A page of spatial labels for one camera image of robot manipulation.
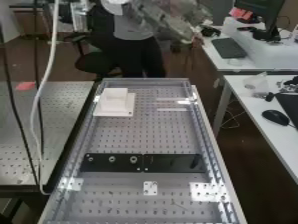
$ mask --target desk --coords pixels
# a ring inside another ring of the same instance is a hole
[[[196,87],[188,79],[106,79],[96,95],[111,87],[136,93],[134,117],[94,117],[96,102],[91,105],[39,223],[247,224]],[[208,170],[151,172],[144,162],[130,173],[115,165],[116,172],[84,172],[82,162],[92,162],[96,153],[138,154],[144,160],[151,154],[151,164],[160,156],[198,154]],[[148,181],[159,193],[147,194]]]
[[[46,136],[43,183],[46,186],[50,184],[92,86],[94,82],[47,83],[42,97]],[[38,172],[39,157],[30,133],[30,112],[35,94],[35,89],[15,91],[17,106]],[[6,83],[0,83],[0,102],[0,193],[9,197],[9,193],[14,196],[22,192],[34,192],[37,186]],[[39,123],[37,122],[35,125],[37,131],[39,131]]]
[[[220,37],[204,37],[204,42],[206,44],[203,45],[203,49],[209,57],[209,59],[212,60],[217,70],[220,72],[236,72],[236,73],[240,73],[240,72],[264,72],[264,71],[293,71],[295,69],[288,69],[288,68],[279,68],[279,67],[275,67],[275,66],[269,66],[269,67],[259,67],[255,63],[255,61],[247,57],[244,59],[239,59],[240,61],[240,65],[236,66],[236,65],[231,65],[229,64],[229,60],[231,59],[224,59],[221,57],[221,55],[219,54],[217,52],[217,49],[216,47],[213,46],[213,43],[212,43],[212,40],[215,39],[221,39],[221,38],[229,38],[229,33],[236,33],[236,31],[232,30],[231,27],[247,27],[247,26],[255,26],[257,27],[259,29],[263,29],[264,28],[264,24],[257,24],[257,25],[253,25],[253,24],[243,24],[237,21],[235,21],[233,18],[228,17],[227,20],[225,20],[225,25],[224,26],[217,26],[215,28],[220,29],[223,31],[223,34]],[[283,31],[281,32],[281,36],[283,38],[288,37],[291,34],[289,31]]]
[[[276,98],[272,102],[267,102],[264,99],[249,96],[251,90],[244,87],[245,78],[248,78],[248,76],[225,76],[225,88],[213,124],[215,134],[217,135],[220,132],[223,119],[233,92],[292,177],[298,183],[298,132],[293,127],[284,127],[268,121],[263,117],[263,112],[265,110],[279,110],[283,113],[285,113],[285,110],[283,109],[283,106]],[[271,91],[277,93],[277,82],[283,80],[288,81],[293,78],[295,76],[285,75],[268,76]]]

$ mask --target black pants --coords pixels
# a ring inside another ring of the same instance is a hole
[[[163,54],[156,38],[122,40],[118,38],[92,38],[92,44],[118,63],[126,78],[164,78]]]

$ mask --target person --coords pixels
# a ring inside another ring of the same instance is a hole
[[[118,63],[124,78],[142,78],[144,73],[150,78],[164,78],[163,52],[151,26],[126,15],[124,5],[100,0],[96,7],[92,45]]]

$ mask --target mounting hole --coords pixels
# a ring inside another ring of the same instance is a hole
[[[115,157],[115,156],[111,156],[111,157],[110,157],[110,162],[111,162],[111,163],[115,163],[115,161],[116,161],[116,157]]]
[[[131,163],[132,163],[132,164],[136,164],[136,163],[138,163],[138,156],[132,156],[132,157],[131,157]]]

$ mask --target floor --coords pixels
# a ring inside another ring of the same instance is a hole
[[[7,46],[14,81],[34,80],[33,41],[18,39],[10,42]],[[50,47],[46,42],[41,42],[39,46],[41,73],[43,73]],[[192,84],[199,88],[212,122],[221,94],[221,88],[215,89],[213,87],[219,73],[202,48],[195,50],[194,61],[190,61],[186,69],[187,54],[188,52],[184,51],[183,54],[174,55],[170,51],[166,51],[168,76],[191,79]],[[71,44],[63,43],[58,46],[51,81],[88,81],[95,79],[94,74],[75,69],[74,64],[78,57],[79,53]],[[239,102],[233,102],[229,107],[233,114],[244,111]],[[244,114],[237,119],[241,124],[240,128],[221,130],[219,145],[248,223],[298,224],[298,186],[249,116]],[[35,223],[34,220],[33,218],[25,218],[18,221],[14,220],[14,223],[33,224]]]

